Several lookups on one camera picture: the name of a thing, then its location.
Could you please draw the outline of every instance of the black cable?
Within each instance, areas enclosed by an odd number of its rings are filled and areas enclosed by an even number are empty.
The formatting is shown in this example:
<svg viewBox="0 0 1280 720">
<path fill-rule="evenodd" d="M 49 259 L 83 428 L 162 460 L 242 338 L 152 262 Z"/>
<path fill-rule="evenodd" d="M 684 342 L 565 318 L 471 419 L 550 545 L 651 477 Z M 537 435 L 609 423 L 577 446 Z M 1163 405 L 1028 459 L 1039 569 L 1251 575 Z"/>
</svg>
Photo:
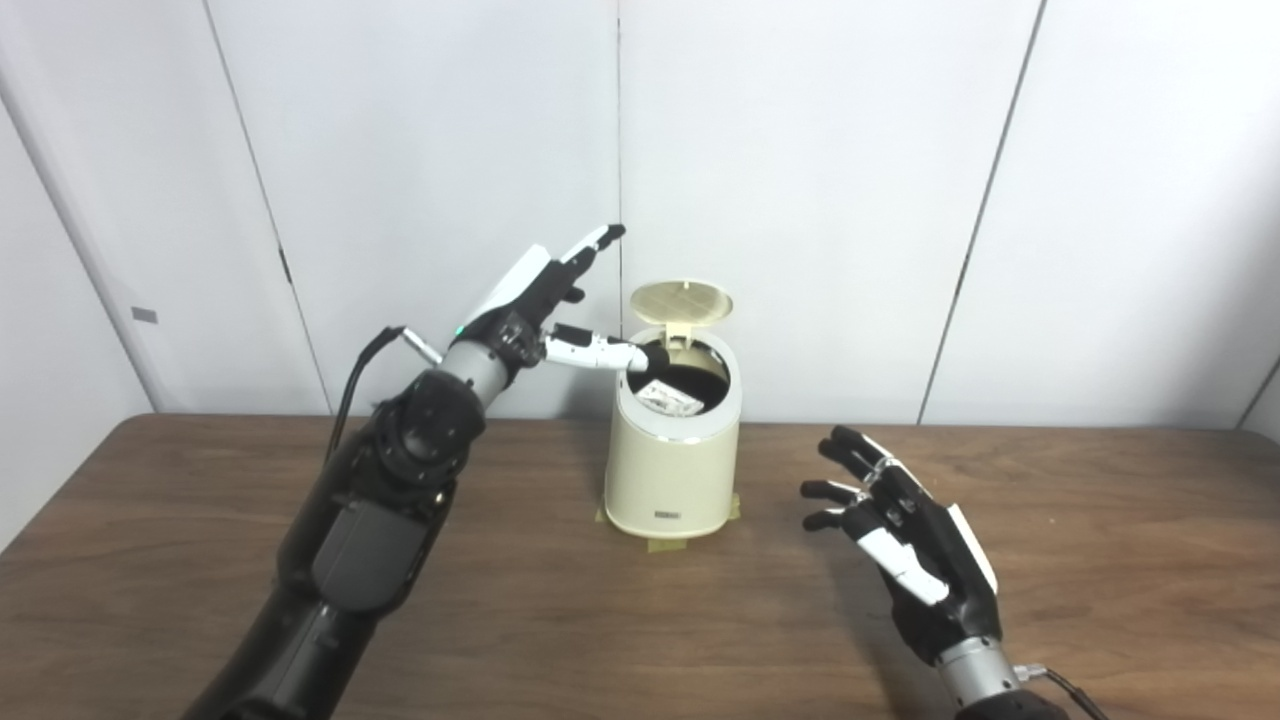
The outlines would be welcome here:
<svg viewBox="0 0 1280 720">
<path fill-rule="evenodd" d="M 1088 715 L 1093 720 L 1110 720 L 1107 717 L 1107 714 L 1102 712 L 1102 708 L 1094 705 L 1093 701 L 1089 700 L 1089 696 L 1084 693 L 1084 691 L 1073 685 L 1066 678 L 1059 675 L 1050 667 L 1044 669 L 1044 676 L 1048 678 L 1050 680 L 1053 680 L 1055 683 L 1057 683 L 1060 688 L 1066 691 L 1066 694 L 1075 701 L 1075 705 L 1080 706 L 1080 710 L 1083 710 L 1085 715 Z"/>
<path fill-rule="evenodd" d="M 333 421 L 333 433 L 329 436 L 329 448 L 325 450 L 324 461 L 328 462 L 329 457 L 333 456 L 333 451 L 338 450 L 338 443 L 342 442 L 342 429 L 347 424 L 347 413 L 351 411 L 351 400 L 356 396 L 356 384 L 360 383 L 360 373 L 365 370 L 365 365 L 378 355 L 381 348 L 387 347 L 396 341 L 404 332 L 404 325 L 398 328 L 383 328 L 383 332 L 378 333 L 378 337 L 371 340 L 364 350 L 360 351 L 360 356 L 356 357 L 356 365 L 351 369 L 351 375 L 347 378 L 347 387 L 342 391 L 342 404 L 338 405 L 338 415 Z"/>
</svg>

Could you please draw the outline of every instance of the white panel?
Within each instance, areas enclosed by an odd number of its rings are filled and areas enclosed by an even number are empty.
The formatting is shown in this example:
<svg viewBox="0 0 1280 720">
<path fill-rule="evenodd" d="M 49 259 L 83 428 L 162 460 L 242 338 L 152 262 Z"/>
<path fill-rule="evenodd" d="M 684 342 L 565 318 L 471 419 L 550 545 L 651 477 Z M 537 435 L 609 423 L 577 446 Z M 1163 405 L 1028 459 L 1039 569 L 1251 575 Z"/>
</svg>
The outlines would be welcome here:
<svg viewBox="0 0 1280 720">
<path fill-rule="evenodd" d="M 0 550 L 151 406 L 0 105 Z"/>
<path fill-rule="evenodd" d="M 1244 420 L 1244 429 L 1280 442 L 1280 382 L 1274 378 Z"/>
<path fill-rule="evenodd" d="M 530 245 L 559 256 L 617 220 L 613 3 L 211 6 L 334 395 L 381 327 L 443 348 Z M 617 263 L 602 256 L 557 318 L 617 332 Z M 384 355 L 357 411 L 421 369 Z M 603 413 L 608 379 L 541 366 L 494 414 Z"/>
<path fill-rule="evenodd" d="M 0 74 L 160 409 L 326 411 L 202 5 L 0 0 Z"/>
<path fill-rule="evenodd" d="M 927 421 L 1235 425 L 1280 354 L 1277 35 L 1048 4 Z"/>
<path fill-rule="evenodd" d="M 915 421 L 1034 14 L 622 4 L 623 290 L 730 291 L 749 419 Z"/>
</svg>

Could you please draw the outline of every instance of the open lid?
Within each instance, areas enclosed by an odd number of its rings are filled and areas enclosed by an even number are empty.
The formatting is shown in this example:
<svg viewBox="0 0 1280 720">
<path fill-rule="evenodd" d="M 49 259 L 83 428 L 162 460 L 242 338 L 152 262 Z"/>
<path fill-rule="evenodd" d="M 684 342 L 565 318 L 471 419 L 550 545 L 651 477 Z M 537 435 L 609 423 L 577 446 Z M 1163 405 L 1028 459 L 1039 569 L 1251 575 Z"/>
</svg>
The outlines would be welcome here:
<svg viewBox="0 0 1280 720">
<path fill-rule="evenodd" d="M 723 290 L 698 281 L 660 281 L 631 293 L 631 309 L 641 320 L 666 325 L 668 342 L 690 338 L 692 328 L 723 320 L 733 311 L 733 299 Z"/>
</svg>

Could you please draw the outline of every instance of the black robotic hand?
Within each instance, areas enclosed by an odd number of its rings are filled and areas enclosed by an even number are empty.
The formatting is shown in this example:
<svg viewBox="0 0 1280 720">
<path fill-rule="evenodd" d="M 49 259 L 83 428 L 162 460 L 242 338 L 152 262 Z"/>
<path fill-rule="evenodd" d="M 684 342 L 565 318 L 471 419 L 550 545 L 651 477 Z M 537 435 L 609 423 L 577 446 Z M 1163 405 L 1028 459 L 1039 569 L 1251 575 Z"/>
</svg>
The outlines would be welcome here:
<svg viewBox="0 0 1280 720">
<path fill-rule="evenodd" d="M 644 370 L 666 351 L 544 328 L 595 255 L 625 233 L 604 225 L 559 260 L 531 247 L 457 329 L 447 352 L 387 328 L 360 354 L 343 391 L 324 469 L 276 555 L 257 621 L 184 720 L 326 720 L 378 624 L 408 597 L 485 429 L 489 405 L 516 374 L 547 360 Z M 346 434 L 361 370 L 403 338 L 430 365 Z"/>
<path fill-rule="evenodd" d="M 861 487 L 803 483 L 801 496 L 840 505 L 805 518 L 805 529 L 840 528 L 876 561 L 893 600 L 893 625 L 937 667 L 957 720 L 1066 720 L 1062 708 L 1021 689 L 1029 673 L 1005 659 L 996 575 L 960 509 L 934 501 L 905 465 L 856 430 L 836 427 L 818 452 Z"/>
</svg>

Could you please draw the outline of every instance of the trash can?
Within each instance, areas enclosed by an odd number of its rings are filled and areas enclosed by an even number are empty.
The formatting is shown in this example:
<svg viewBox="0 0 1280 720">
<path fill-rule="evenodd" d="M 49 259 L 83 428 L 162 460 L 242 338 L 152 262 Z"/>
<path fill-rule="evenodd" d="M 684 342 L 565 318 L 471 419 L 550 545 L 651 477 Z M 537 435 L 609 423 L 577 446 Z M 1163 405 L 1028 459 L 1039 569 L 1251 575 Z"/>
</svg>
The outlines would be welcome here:
<svg viewBox="0 0 1280 720">
<path fill-rule="evenodd" d="M 733 502 L 742 378 L 733 351 L 703 328 L 727 316 L 733 301 L 709 283 L 664 281 L 636 290 L 631 309 L 654 325 L 631 342 L 664 346 L 671 364 L 618 373 L 605 515 L 644 538 L 714 533 Z"/>
</svg>

